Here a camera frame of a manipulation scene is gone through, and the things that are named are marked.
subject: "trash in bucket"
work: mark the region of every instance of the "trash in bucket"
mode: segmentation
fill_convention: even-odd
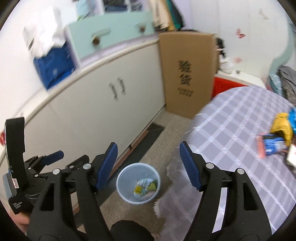
[[[134,163],[120,172],[116,189],[126,202],[144,204],[153,200],[159,192],[160,176],[154,167],[145,163]]]

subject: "metal handle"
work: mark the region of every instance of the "metal handle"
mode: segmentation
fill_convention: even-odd
[[[121,87],[122,87],[122,93],[124,93],[126,91],[126,86],[123,82],[123,78],[118,77],[117,78],[118,82],[120,83]]]
[[[117,94],[117,91],[116,91],[116,89],[115,89],[115,85],[112,84],[112,83],[110,83],[110,84],[109,84],[109,87],[112,89],[112,91],[113,91],[113,93],[114,93],[114,99],[117,99],[118,94]]]

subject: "drawer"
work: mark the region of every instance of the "drawer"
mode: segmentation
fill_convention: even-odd
[[[153,34],[152,14],[144,12],[109,13],[85,18],[67,27],[72,49],[79,59],[94,54],[120,42]],[[94,36],[100,37],[98,45]]]

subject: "yellow snack bag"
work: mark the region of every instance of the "yellow snack bag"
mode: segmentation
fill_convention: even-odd
[[[293,130],[288,121],[288,113],[278,113],[272,122],[270,133],[277,133],[285,139],[286,146],[290,146]]]

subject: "cardboard box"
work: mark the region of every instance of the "cardboard box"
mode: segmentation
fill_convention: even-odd
[[[179,31],[159,37],[167,111],[193,118],[211,100],[215,35]]]

